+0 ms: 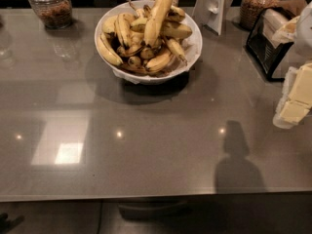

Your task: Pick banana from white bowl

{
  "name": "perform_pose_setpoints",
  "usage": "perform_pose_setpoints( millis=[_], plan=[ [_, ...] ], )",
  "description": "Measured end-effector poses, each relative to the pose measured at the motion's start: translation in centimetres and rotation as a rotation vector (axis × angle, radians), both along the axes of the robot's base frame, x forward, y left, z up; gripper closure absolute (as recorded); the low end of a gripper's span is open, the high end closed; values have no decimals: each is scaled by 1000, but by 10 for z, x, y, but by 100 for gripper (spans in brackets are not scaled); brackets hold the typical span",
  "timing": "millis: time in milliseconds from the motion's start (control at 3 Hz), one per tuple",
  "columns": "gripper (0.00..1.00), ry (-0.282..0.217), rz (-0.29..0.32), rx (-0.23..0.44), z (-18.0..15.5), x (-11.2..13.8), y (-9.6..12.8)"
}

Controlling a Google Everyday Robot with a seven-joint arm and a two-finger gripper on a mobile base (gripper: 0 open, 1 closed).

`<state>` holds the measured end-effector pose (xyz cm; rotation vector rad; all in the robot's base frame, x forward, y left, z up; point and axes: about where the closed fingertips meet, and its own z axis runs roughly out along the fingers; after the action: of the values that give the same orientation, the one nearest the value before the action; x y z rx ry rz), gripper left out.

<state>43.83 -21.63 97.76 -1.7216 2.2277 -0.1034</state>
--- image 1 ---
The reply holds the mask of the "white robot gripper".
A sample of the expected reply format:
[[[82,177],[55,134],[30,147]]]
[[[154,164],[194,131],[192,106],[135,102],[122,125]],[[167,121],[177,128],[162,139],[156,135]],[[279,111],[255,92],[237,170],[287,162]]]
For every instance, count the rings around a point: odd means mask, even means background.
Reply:
[[[294,47],[302,57],[312,58],[312,2],[303,9],[296,24]],[[312,107],[312,63],[302,65],[296,72],[289,99],[294,101],[285,103],[280,117],[288,123],[298,124]]]

